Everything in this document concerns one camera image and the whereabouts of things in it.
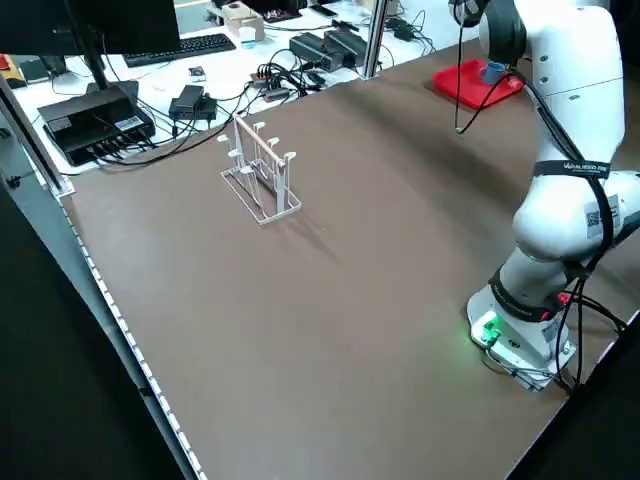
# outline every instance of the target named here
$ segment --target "white rack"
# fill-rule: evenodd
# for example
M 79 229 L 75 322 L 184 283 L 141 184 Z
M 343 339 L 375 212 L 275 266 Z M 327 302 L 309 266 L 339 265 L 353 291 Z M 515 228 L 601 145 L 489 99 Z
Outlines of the white rack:
M 290 213 L 300 210 L 302 202 L 291 191 L 291 160 L 295 152 L 280 158 L 273 147 L 280 142 L 277 137 L 263 140 L 259 135 L 264 122 L 250 127 L 242 118 L 233 116 L 235 146 L 226 135 L 217 140 L 227 143 L 232 167 L 222 172 L 222 177 L 247 207 L 259 225 L 266 225 Z M 243 147 L 243 134 L 253 141 L 253 159 L 248 160 Z

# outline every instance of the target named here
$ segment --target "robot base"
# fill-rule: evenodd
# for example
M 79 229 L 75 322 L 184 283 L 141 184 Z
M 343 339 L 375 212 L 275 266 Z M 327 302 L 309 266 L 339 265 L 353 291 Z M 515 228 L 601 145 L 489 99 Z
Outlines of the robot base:
M 533 347 L 527 345 L 525 339 L 530 335 L 552 337 L 555 339 L 561 315 L 541 323 L 528 323 L 510 317 L 495 300 L 491 288 L 487 285 L 476 293 L 467 304 L 467 318 L 471 325 L 472 340 L 486 352 L 488 358 L 499 364 L 522 386 L 531 391 L 543 390 L 558 373 L 555 355 L 550 360 L 538 364 L 531 360 Z M 497 341 L 489 350 L 492 335 Z M 555 348 L 555 340 L 549 341 Z M 568 339 L 560 347 L 560 369 L 569 362 L 576 347 Z

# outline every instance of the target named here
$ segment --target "label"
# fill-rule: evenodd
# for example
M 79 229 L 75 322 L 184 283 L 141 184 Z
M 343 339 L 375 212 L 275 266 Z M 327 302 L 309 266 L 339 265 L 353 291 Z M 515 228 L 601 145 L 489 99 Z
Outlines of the label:
M 613 216 L 613 228 L 620 227 L 620 205 L 618 195 L 609 197 L 609 207 Z M 602 235 L 602 218 L 598 209 L 598 202 L 589 202 L 584 206 L 585 221 L 587 223 L 587 238 Z
M 120 130 L 124 132 L 126 130 L 131 130 L 132 128 L 136 128 L 138 125 L 142 125 L 144 122 L 140 120 L 135 115 L 131 118 L 127 118 L 126 120 L 121 120 L 119 122 L 115 122 L 114 125 Z
M 551 322 L 542 330 L 542 336 L 544 337 L 544 341 L 549 343 L 551 340 L 556 338 L 556 336 L 558 335 L 559 329 L 560 329 L 560 320 L 556 318 L 553 322 Z
M 533 175 L 569 175 L 572 177 L 608 178 L 611 165 L 602 162 L 543 160 L 536 162 Z
M 56 118 L 55 120 L 51 120 L 48 125 L 52 132 L 59 132 L 60 130 L 69 128 L 71 126 L 71 120 L 69 120 L 69 117 Z

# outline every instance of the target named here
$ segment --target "electronic device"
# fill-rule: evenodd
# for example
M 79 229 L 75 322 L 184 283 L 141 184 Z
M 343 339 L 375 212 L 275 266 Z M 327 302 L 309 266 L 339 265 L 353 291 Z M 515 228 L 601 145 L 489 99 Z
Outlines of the electronic device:
M 169 106 L 169 118 L 172 120 L 206 120 L 211 122 L 216 118 L 216 110 L 218 108 L 218 101 L 215 98 L 211 98 L 208 94 L 199 100 L 196 105 L 195 111 L 186 111 L 176 106 L 177 98 L 171 99 L 171 105 Z
M 264 97 L 262 97 L 264 99 L 265 102 L 267 103 L 271 103 L 271 102 L 275 102 L 276 100 L 282 100 L 284 98 L 287 98 L 288 96 L 291 95 L 291 92 L 289 91 L 288 88 L 274 88 L 273 90 L 269 90 L 264 94 Z
M 327 7 L 323 7 L 322 5 L 309 5 L 309 8 L 314 12 L 319 13 L 325 17 L 337 17 L 338 14 L 333 10 L 329 10 Z
M 51 75 L 46 65 L 39 58 L 36 60 L 27 60 L 20 63 L 20 71 L 28 84 L 48 82 Z
M 207 76 L 204 73 L 204 68 L 202 67 L 189 68 L 189 79 L 192 82 L 206 82 Z
M 153 121 L 118 86 L 38 109 L 45 131 L 71 165 L 155 135 Z
M 236 46 L 224 33 L 213 33 L 200 37 L 183 38 L 176 50 L 158 53 L 136 53 L 123 55 L 127 67 L 142 67 L 154 63 L 171 62 L 179 58 L 196 57 L 209 53 L 235 50 Z
M 332 30 L 324 34 L 324 45 L 328 52 L 344 55 L 344 66 L 360 67 L 364 64 L 367 42 L 347 30 Z
M 217 10 L 234 0 L 212 0 Z M 242 0 L 247 7 L 262 15 L 267 23 L 283 22 L 300 17 L 299 0 Z
M 40 57 L 40 60 L 52 77 L 62 75 L 69 71 L 64 55 L 43 55 Z
M 196 85 L 186 85 L 176 99 L 175 108 L 179 112 L 195 114 L 196 107 L 204 94 L 204 88 Z
M 342 68 L 344 54 L 327 52 L 324 40 L 313 33 L 305 32 L 289 40 L 289 49 L 298 57 L 312 62 L 325 72 L 335 72 Z
M 322 77 L 321 75 L 317 74 L 316 72 L 307 72 L 307 76 L 309 77 L 309 79 L 315 83 L 316 85 L 318 85 L 319 87 L 325 85 L 327 83 L 327 81 L 324 79 L 324 77 Z
M 125 93 L 137 91 L 137 82 L 123 83 L 126 89 L 109 83 L 101 54 L 174 51 L 179 45 L 171 0 L 30 0 L 0 16 L 0 51 L 84 55 L 97 90 L 38 109 L 46 132 L 72 165 L 91 160 L 89 148 L 99 153 L 100 145 L 117 149 L 155 134 L 135 97 Z
M 531 81 L 510 70 L 544 128 L 513 220 L 516 247 L 469 299 L 467 317 L 487 355 L 541 390 L 576 352 L 563 315 L 569 301 L 582 297 L 607 249 L 640 228 L 640 173 L 610 171 L 625 131 L 616 29 L 603 8 L 555 0 L 449 0 L 449 9 L 460 28 L 480 26 L 490 60 L 516 65 L 526 53 L 533 62 Z

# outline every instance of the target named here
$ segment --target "black box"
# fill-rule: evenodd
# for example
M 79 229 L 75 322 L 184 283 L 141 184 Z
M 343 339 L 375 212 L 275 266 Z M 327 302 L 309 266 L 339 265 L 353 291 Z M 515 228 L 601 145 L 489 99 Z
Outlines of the black box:
M 71 165 L 94 160 L 89 151 L 105 140 L 136 143 L 155 135 L 155 125 L 117 86 L 38 109 L 44 129 Z

